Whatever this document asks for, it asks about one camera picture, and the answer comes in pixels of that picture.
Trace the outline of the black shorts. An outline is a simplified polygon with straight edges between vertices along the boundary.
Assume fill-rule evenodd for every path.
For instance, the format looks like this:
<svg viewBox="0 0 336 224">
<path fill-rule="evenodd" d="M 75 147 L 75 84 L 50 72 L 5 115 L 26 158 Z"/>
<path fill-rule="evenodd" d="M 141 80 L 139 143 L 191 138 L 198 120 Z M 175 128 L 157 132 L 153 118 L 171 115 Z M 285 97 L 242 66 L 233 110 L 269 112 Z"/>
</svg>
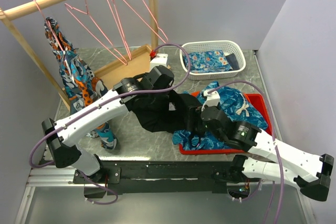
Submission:
<svg viewBox="0 0 336 224">
<path fill-rule="evenodd" d="M 145 130 L 169 133 L 192 131 L 197 122 L 196 110 L 202 106 L 191 94 L 177 93 L 174 90 L 130 95 L 126 97 L 125 105 L 136 115 Z"/>
</svg>

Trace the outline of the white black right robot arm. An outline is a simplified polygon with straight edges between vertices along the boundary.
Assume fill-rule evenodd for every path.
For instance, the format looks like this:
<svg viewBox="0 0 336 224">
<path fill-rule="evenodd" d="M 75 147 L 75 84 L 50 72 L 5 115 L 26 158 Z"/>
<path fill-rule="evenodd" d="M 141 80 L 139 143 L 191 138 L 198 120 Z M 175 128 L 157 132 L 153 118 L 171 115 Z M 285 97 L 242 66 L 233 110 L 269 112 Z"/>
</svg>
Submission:
<svg viewBox="0 0 336 224">
<path fill-rule="evenodd" d="M 211 133 L 227 146 L 264 158 L 236 155 L 220 177 L 229 183 L 259 178 L 290 185 L 304 196 L 326 201 L 334 158 L 299 150 L 246 121 L 233 121 L 217 106 L 192 107 L 186 114 L 187 129 L 199 136 Z"/>
</svg>

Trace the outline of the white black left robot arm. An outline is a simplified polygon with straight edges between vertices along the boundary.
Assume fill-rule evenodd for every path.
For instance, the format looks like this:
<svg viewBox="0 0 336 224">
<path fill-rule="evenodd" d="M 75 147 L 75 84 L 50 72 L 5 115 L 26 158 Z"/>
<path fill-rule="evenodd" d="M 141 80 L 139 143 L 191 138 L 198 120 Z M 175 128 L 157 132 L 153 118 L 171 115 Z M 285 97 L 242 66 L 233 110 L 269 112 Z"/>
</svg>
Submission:
<svg viewBox="0 0 336 224">
<path fill-rule="evenodd" d="M 133 109 L 154 108 L 165 94 L 151 91 L 169 88 L 173 82 L 173 72 L 165 66 L 157 66 L 148 73 L 122 79 L 102 98 L 72 116 L 56 122 L 45 120 L 45 133 L 53 133 L 46 142 L 55 166 L 71 166 L 82 171 L 93 183 L 102 181 L 104 169 L 99 157 L 83 150 L 78 142 L 86 133 L 112 118 Z"/>
</svg>

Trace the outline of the blue leaf-print shorts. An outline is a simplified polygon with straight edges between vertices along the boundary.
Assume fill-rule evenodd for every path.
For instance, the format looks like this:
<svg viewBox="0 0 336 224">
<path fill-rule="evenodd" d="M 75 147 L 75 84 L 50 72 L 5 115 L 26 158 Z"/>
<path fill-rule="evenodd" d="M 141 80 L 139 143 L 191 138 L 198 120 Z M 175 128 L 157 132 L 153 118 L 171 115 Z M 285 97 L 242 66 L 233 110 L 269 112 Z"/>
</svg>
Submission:
<svg viewBox="0 0 336 224">
<path fill-rule="evenodd" d="M 232 121 L 246 121 L 254 126 L 266 130 L 268 123 L 262 114 L 248 101 L 245 95 L 235 88 L 222 87 L 217 90 L 220 95 L 220 108 Z M 172 142 L 185 151 L 198 150 L 228 150 L 224 142 L 219 141 L 210 132 L 206 132 L 201 138 L 194 135 L 191 140 L 190 131 L 179 130 L 173 133 Z"/>
</svg>

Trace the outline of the blue floral shorts in basket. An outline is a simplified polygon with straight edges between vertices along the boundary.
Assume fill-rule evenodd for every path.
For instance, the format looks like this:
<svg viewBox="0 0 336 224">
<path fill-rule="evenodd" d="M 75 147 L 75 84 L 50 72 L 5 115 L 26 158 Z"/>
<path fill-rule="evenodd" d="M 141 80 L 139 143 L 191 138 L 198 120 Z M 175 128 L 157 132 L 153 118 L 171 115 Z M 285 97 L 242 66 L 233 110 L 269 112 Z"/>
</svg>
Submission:
<svg viewBox="0 0 336 224">
<path fill-rule="evenodd" d="M 210 50 L 189 52 L 188 58 L 191 64 L 191 73 L 211 73 L 233 71 L 232 67 L 226 60 L 230 55 L 222 50 Z"/>
</svg>

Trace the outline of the orange blue patterned shorts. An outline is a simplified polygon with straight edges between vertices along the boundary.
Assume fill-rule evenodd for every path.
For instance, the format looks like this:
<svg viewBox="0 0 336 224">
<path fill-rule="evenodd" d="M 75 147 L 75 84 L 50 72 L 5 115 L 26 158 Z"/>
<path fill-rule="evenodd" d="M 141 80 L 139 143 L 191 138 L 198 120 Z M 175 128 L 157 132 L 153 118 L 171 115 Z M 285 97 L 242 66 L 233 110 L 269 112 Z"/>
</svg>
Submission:
<svg viewBox="0 0 336 224">
<path fill-rule="evenodd" d="M 62 34 L 57 21 L 47 17 L 65 51 L 61 51 L 45 22 L 45 36 L 59 65 L 65 93 L 70 101 L 70 113 L 75 114 L 103 97 L 108 89 L 96 77 L 88 64 L 76 53 L 72 43 Z"/>
</svg>

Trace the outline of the pink hanger holding shorts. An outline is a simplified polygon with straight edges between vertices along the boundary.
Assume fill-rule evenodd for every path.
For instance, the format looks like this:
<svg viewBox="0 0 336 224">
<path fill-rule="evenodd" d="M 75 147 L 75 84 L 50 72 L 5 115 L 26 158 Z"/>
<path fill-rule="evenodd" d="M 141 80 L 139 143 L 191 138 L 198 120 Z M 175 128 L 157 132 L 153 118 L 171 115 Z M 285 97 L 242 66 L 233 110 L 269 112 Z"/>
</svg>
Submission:
<svg viewBox="0 0 336 224">
<path fill-rule="evenodd" d="M 42 12 L 41 8 L 39 7 L 39 5 L 37 4 L 36 0 L 33 0 L 34 4 L 36 5 L 38 11 L 40 12 L 40 14 L 42 15 L 42 17 L 44 18 L 47 26 L 49 27 L 49 30 L 51 31 L 53 38 L 55 39 L 55 41 L 58 44 L 58 47 L 61 49 L 61 51 L 65 51 L 65 49 L 63 48 L 63 46 L 60 43 L 60 40 L 58 39 L 57 34 L 55 33 L 55 31 L 53 30 L 50 21 L 46 18 L 46 16 L 44 15 L 44 13 Z"/>
</svg>

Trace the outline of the wooden clothes rack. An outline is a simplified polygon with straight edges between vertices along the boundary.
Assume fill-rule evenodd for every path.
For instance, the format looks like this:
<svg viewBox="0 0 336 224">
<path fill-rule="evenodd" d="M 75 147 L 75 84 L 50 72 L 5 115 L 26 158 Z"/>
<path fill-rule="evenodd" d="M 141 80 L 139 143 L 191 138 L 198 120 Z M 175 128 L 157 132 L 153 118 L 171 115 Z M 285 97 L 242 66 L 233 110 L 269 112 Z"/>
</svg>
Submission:
<svg viewBox="0 0 336 224">
<path fill-rule="evenodd" d="M 27 16 L 39 10 L 47 7 L 65 2 L 67 0 L 36 0 L 26 4 L 19 5 L 17 7 L 1 10 L 1 21 L 7 27 L 7 29 L 12 33 L 21 47 L 30 56 L 32 61 L 41 70 L 44 76 L 50 81 L 50 83 L 55 87 L 59 93 L 61 99 L 67 108 L 70 108 L 70 101 L 67 98 L 64 90 L 60 87 L 55 78 L 48 71 L 46 66 L 43 64 L 42 60 L 37 56 L 32 47 L 29 45 L 24 36 L 12 23 L 13 20 Z M 131 59 L 127 66 L 122 66 L 121 63 L 116 61 L 109 63 L 100 69 L 98 69 L 95 74 L 97 77 L 102 78 L 106 83 L 107 87 L 111 88 L 114 84 L 119 82 L 120 79 L 124 77 L 129 77 L 132 74 L 140 74 L 141 72 L 148 71 L 150 68 L 150 50 L 158 46 L 158 40 L 164 41 L 163 38 L 159 36 L 158 31 L 160 28 L 157 23 L 157 11 L 158 2 L 157 0 L 149 0 L 149 12 L 151 15 L 151 45 L 143 45 L 139 49 L 131 52 Z"/>
</svg>

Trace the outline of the red plastic tray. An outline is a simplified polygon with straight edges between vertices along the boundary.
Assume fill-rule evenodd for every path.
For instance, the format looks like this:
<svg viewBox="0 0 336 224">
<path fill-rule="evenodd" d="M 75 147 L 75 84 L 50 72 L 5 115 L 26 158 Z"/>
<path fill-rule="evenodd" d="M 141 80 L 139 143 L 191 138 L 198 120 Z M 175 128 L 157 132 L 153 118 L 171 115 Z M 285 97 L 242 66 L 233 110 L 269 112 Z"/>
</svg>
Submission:
<svg viewBox="0 0 336 224">
<path fill-rule="evenodd" d="M 265 101 L 263 99 L 263 96 L 261 94 L 256 93 L 245 93 L 245 98 L 254 106 L 254 108 L 260 112 L 260 114 L 263 116 L 265 121 L 268 124 L 268 127 L 265 129 L 265 131 L 271 135 L 272 133 L 272 126 L 270 122 L 270 118 L 265 106 Z M 244 151 L 242 150 L 236 150 L 236 149 L 219 149 L 219 150 L 190 150 L 187 151 L 183 148 L 182 144 L 179 145 L 179 151 L 183 155 L 209 155 L 209 154 L 242 154 Z"/>
</svg>

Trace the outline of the dark denim cloth in basket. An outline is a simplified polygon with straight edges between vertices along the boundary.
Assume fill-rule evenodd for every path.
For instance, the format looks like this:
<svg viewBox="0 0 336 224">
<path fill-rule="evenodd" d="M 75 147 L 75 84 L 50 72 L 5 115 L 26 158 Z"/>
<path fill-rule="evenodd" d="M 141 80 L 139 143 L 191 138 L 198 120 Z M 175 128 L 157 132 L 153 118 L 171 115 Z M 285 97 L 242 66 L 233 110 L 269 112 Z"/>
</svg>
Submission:
<svg viewBox="0 0 336 224">
<path fill-rule="evenodd" d="M 230 66 L 232 67 L 233 70 L 239 70 L 240 69 L 239 63 L 238 63 L 238 60 L 237 60 L 235 54 L 227 55 L 226 60 L 230 64 Z"/>
</svg>

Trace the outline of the white plastic basket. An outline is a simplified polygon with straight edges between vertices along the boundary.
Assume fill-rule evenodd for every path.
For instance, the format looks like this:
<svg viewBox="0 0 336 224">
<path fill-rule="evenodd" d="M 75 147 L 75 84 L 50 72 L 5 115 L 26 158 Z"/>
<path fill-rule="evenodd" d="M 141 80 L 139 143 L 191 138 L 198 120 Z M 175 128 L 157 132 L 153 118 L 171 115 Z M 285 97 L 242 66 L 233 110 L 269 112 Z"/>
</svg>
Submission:
<svg viewBox="0 0 336 224">
<path fill-rule="evenodd" d="M 246 67 L 241 48 L 230 40 L 188 42 L 182 48 L 180 62 L 191 80 L 231 78 Z"/>
</svg>

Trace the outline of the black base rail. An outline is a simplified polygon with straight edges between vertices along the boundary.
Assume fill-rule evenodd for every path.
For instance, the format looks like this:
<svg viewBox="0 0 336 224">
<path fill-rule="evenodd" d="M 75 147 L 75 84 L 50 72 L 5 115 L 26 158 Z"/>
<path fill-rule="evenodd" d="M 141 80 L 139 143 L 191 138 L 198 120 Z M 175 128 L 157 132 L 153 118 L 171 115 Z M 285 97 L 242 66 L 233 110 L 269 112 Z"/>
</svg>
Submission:
<svg viewBox="0 0 336 224">
<path fill-rule="evenodd" d="M 241 162 L 103 162 L 97 182 L 112 193 L 180 193 L 210 191 L 225 194 L 228 184 L 248 184 Z"/>
</svg>

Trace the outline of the aluminium frame rail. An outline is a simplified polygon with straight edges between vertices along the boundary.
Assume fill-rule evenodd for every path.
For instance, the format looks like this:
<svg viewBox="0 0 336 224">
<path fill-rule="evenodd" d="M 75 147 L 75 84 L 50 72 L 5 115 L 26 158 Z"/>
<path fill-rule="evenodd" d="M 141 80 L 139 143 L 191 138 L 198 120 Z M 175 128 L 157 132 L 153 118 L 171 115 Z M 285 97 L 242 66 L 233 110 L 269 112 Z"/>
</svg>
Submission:
<svg viewBox="0 0 336 224">
<path fill-rule="evenodd" d="M 94 187 L 90 182 L 74 183 L 75 169 L 67 167 L 57 169 L 50 165 L 43 168 L 32 168 L 26 182 L 26 189 L 14 223 L 25 223 L 29 212 L 30 204 L 37 187 Z M 298 204 L 302 208 L 306 223 L 317 223 L 309 199 L 300 195 L 297 190 Z"/>
</svg>

